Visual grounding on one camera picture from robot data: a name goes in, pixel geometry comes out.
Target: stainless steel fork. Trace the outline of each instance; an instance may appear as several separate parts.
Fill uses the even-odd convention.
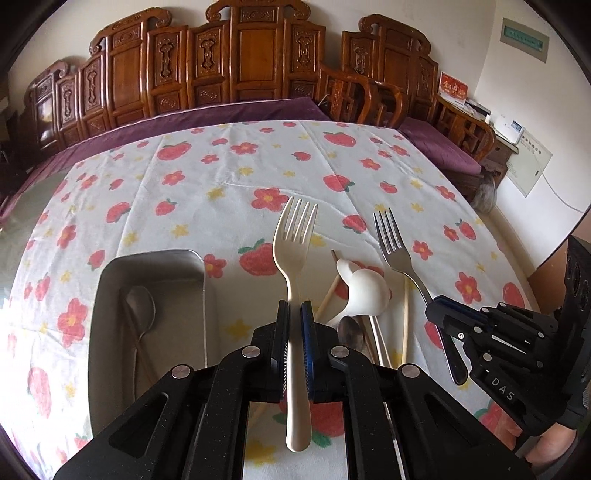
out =
[[[384,215],[382,215],[382,212],[379,212],[379,222],[378,215],[374,213],[374,222],[375,228],[378,232],[379,247],[382,250],[384,259],[392,270],[406,275],[412,280],[423,296],[425,303],[429,304],[433,301],[433,298],[425,284],[414,271],[413,261],[410,258],[407,248],[404,246],[402,235],[400,235],[392,210],[388,209],[388,211],[389,215],[387,215],[386,212],[384,212]],[[453,343],[452,337],[439,327],[437,327],[437,333],[439,334],[441,344],[443,345],[443,352],[446,356],[447,366],[450,375],[452,376],[452,380],[456,385],[463,385],[466,383],[466,380],[468,380],[468,369],[466,368],[466,364],[464,363],[464,360],[462,360],[456,345]]]

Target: fork handle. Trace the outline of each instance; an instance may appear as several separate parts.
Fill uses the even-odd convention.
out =
[[[308,448],[312,438],[312,419],[308,400],[304,343],[302,340],[300,295],[295,281],[287,282],[290,329],[287,339],[287,436],[292,452]]]

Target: white plastic fork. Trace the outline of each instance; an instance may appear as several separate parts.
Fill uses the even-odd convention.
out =
[[[275,259],[277,268],[285,277],[287,299],[290,306],[290,327],[287,341],[287,436],[285,444],[292,452],[301,452],[310,444],[312,420],[308,402],[306,370],[304,369],[301,303],[297,277],[306,262],[318,205],[312,207],[306,229],[302,230],[310,202],[306,203],[300,221],[296,222],[301,205],[301,199],[298,199],[286,229],[285,226],[293,201],[294,198],[290,197],[279,217],[279,223],[273,237],[273,259]]]

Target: table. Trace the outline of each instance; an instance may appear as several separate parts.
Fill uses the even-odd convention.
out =
[[[319,204],[302,299],[318,306],[335,276],[330,249],[384,271],[372,226],[392,207],[414,268],[433,296],[473,307],[524,305],[518,280],[472,208],[397,131],[331,122],[217,125],[124,145],[76,164],[39,218],[0,325],[0,422],[41,478],[91,437],[87,356],[100,273],[113,258],[196,250],[217,296],[221,350],[248,344],[286,298],[271,241],[289,195]],[[400,361],[402,277],[380,323]],[[346,298],[342,286],[337,295]],[[343,308],[334,300],[326,318]],[[411,292],[409,360],[489,426],[498,408],[471,381],[456,387],[424,303]],[[314,436],[300,454],[284,443],[285,408],[269,406],[249,429],[244,478],[343,478],[339,404],[314,406]]]

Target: person's hand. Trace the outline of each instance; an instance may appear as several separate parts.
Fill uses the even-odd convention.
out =
[[[499,422],[496,424],[495,436],[513,450],[517,437],[521,435],[521,428],[509,418],[505,412],[501,414]],[[525,456],[525,459],[533,467],[544,466],[559,458],[569,449],[576,436],[576,431],[555,423],[546,430],[540,437],[540,441]]]

